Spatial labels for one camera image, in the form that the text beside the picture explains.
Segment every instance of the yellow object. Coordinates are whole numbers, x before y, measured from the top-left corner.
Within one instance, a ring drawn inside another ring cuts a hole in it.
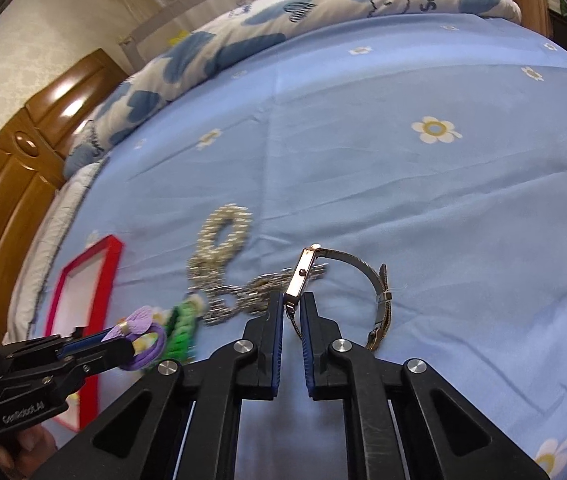
[[[185,40],[185,38],[187,38],[189,35],[190,33],[187,30],[182,29],[175,37],[167,40],[167,42],[170,44],[170,46],[175,46],[177,43],[181,43],[183,40]]]

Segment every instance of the metal chain bracelet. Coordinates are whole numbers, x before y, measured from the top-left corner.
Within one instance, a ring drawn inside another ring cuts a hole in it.
[[[224,282],[224,268],[243,247],[251,222],[251,213],[236,204],[227,204],[213,211],[204,222],[197,239],[197,250],[188,260],[190,291],[201,292],[208,301],[208,308],[202,318],[206,324],[221,323],[239,312],[259,314],[267,309],[271,292],[283,291],[288,286],[294,269],[283,269],[271,274],[262,274],[244,286],[227,285]],[[228,223],[232,232],[219,245],[219,232]],[[327,264],[315,265],[309,279],[321,278]],[[234,296],[234,306],[229,306],[223,296]]]

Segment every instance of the hair tie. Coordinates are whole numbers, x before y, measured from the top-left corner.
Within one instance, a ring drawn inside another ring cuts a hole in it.
[[[124,336],[128,341],[136,341],[139,337],[147,333],[155,333],[156,341],[147,350],[139,352],[134,359],[127,365],[120,366],[121,370],[132,371],[141,370],[149,365],[163,352],[166,345],[166,332],[159,323],[153,320],[153,311],[149,306],[142,306],[130,314],[126,319],[116,324],[105,335],[101,341]]]

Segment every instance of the wooden headboard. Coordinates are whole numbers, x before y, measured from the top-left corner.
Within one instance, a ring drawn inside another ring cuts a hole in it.
[[[25,255],[65,182],[73,132],[125,78],[99,49],[33,95],[0,130],[0,341]]]

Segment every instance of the wall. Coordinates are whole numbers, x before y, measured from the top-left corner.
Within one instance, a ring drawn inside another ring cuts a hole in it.
[[[0,16],[0,128],[97,48],[129,72],[118,41],[137,24],[122,0],[13,0]]]

